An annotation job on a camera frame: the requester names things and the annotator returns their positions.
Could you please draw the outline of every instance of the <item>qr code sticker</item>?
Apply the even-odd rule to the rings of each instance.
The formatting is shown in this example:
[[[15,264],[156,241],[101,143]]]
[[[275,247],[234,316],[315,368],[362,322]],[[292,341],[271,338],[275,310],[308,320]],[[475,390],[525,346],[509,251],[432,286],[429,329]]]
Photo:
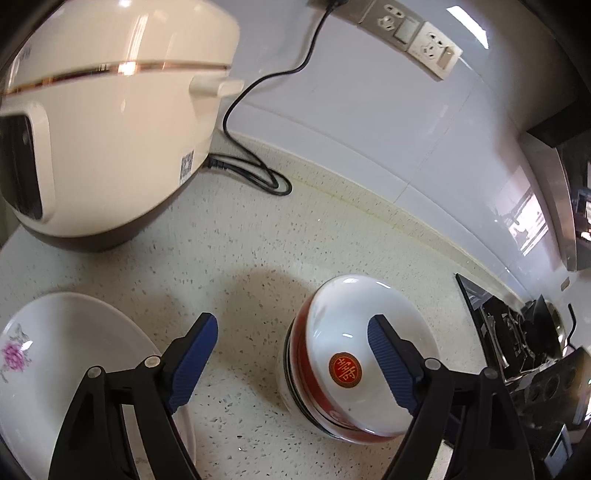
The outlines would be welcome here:
[[[193,155],[195,150],[191,150],[190,153],[187,153],[183,159],[181,160],[181,177],[178,181],[179,184],[187,180],[189,175],[191,175],[191,168],[193,168]]]

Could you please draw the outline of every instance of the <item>blue gripper pad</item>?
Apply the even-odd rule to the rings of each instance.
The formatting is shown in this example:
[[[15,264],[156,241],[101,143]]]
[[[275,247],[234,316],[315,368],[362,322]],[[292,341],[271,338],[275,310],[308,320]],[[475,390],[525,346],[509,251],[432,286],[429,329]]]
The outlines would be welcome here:
[[[418,404],[413,377],[375,317],[368,324],[368,342],[396,403],[412,415]]]
[[[191,399],[216,342],[217,320],[210,314],[173,374],[172,390],[168,399],[170,413],[176,412],[177,408],[187,404]]]

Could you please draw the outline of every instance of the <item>countertop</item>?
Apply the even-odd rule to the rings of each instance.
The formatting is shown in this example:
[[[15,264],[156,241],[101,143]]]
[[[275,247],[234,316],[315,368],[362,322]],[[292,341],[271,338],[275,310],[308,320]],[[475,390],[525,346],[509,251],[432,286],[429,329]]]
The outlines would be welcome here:
[[[400,440],[325,439],[298,427],[278,396],[275,357],[304,299],[339,274],[383,279],[418,307],[449,368],[478,372],[485,361],[454,274],[510,293],[404,211],[329,172],[312,185],[296,171],[315,167],[287,157],[275,152],[273,165],[296,179],[292,195],[199,174],[149,228],[102,254],[61,251],[18,228],[0,251],[0,326],[43,294],[76,291],[124,312],[163,351],[212,312],[219,341],[189,403],[204,478],[380,478]],[[449,457],[442,448],[432,478]]]

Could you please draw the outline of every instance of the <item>gray electrical outlet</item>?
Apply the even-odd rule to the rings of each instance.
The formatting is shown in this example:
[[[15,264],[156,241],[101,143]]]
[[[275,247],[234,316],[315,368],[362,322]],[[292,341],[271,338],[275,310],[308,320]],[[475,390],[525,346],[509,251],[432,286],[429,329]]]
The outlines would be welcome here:
[[[376,0],[349,0],[349,2],[337,7],[333,15],[353,23],[361,23],[365,14]],[[309,0],[308,5],[325,9],[328,0]]]
[[[423,22],[419,15],[401,3],[375,0],[359,26],[396,48],[407,51]]]

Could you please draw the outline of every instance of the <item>black cable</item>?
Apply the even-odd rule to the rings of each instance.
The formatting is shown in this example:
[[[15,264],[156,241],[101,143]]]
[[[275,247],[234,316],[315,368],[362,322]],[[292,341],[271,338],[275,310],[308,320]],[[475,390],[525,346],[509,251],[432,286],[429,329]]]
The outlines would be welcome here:
[[[570,333],[569,336],[566,337],[566,344],[571,346],[573,349],[576,350],[576,348],[574,347],[574,345],[572,343],[570,343],[570,338],[573,336],[574,333],[574,329],[577,328],[577,317],[574,316],[574,310],[573,310],[573,305],[569,303],[569,312],[570,312],[570,317],[573,319],[573,327],[570,329]]]
[[[318,26],[316,27],[316,30],[314,32],[314,35],[312,36],[312,40],[310,41],[310,48],[308,49],[306,58],[298,67],[291,70],[284,70],[283,72],[270,73],[259,78],[258,80],[255,80],[240,95],[238,95],[236,100],[232,102],[232,104],[226,111],[226,114],[223,116],[222,121],[222,129],[224,134],[226,135],[226,138],[235,146],[237,146],[240,150],[242,150],[247,157],[250,158],[240,158],[234,155],[227,155],[223,153],[210,153],[207,156],[205,162],[203,163],[203,168],[221,168],[222,170],[230,170],[236,173],[237,175],[240,175],[243,178],[247,179],[247,181],[250,181],[257,187],[259,187],[261,190],[270,193],[271,195],[285,196],[291,193],[293,187],[291,185],[291,182],[288,178],[286,178],[285,175],[278,172],[277,170],[269,168],[267,164],[265,164],[265,162],[263,162],[257,154],[255,154],[252,150],[241,144],[238,140],[236,140],[233,136],[230,135],[230,133],[228,132],[228,118],[230,117],[232,111],[236,108],[236,105],[238,105],[246,95],[248,95],[255,87],[260,85],[262,82],[276,77],[293,75],[294,73],[301,72],[304,68],[306,68],[306,66],[310,62],[310,59],[312,58],[312,53],[314,51],[314,47],[316,46],[316,40],[318,39],[318,35],[320,34],[320,30],[322,29],[324,22],[336,7],[343,5],[347,1],[348,0],[333,0],[328,5],[328,7],[326,7],[324,15],[320,19],[320,22],[318,23]],[[247,165],[259,168],[265,173],[267,178],[254,173],[248,168],[241,167],[239,165],[236,165],[235,163],[226,162],[224,161],[224,159],[232,160],[233,162],[245,163]],[[283,189],[280,189],[280,184],[277,181],[277,178],[281,179],[282,182],[285,184],[285,187]]]

